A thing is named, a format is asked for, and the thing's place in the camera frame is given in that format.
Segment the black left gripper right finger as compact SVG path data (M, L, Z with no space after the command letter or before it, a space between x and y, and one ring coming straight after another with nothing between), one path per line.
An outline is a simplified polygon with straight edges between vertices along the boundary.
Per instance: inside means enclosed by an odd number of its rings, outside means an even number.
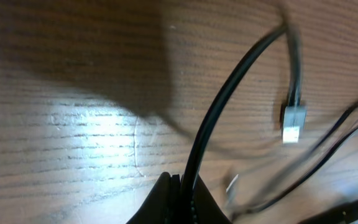
M193 200L191 201L193 223L197 224L231 224L222 212L200 176L196 181Z

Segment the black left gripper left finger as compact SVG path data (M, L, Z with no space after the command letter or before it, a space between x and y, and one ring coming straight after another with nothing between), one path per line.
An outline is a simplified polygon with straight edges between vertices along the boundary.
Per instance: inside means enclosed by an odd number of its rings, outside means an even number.
M168 224L177 204L180 176L163 172L127 224Z

